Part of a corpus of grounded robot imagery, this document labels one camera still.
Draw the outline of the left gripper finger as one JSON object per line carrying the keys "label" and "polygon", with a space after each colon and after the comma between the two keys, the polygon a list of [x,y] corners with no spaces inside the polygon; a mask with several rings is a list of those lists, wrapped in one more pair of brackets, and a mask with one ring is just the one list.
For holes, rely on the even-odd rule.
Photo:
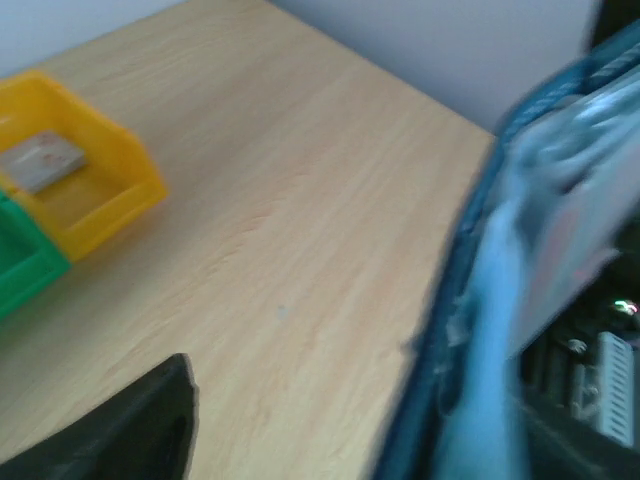
{"label": "left gripper finger", "polygon": [[3,479],[184,479],[196,432],[189,357],[169,356],[82,418],[1,463]]}

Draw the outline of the blue card holder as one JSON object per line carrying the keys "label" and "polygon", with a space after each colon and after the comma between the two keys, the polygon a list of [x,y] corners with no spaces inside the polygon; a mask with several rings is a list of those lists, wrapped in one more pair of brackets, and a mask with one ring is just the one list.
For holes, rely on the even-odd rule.
{"label": "blue card holder", "polygon": [[639,254],[639,18],[509,115],[449,239],[372,479],[534,479],[522,352]]}

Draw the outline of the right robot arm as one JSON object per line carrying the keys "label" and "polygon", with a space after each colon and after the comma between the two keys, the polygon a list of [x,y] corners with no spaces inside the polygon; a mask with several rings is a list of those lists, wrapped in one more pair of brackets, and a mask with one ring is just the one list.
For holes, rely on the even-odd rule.
{"label": "right robot arm", "polygon": [[639,476],[639,254],[627,250],[520,357],[534,479]]}

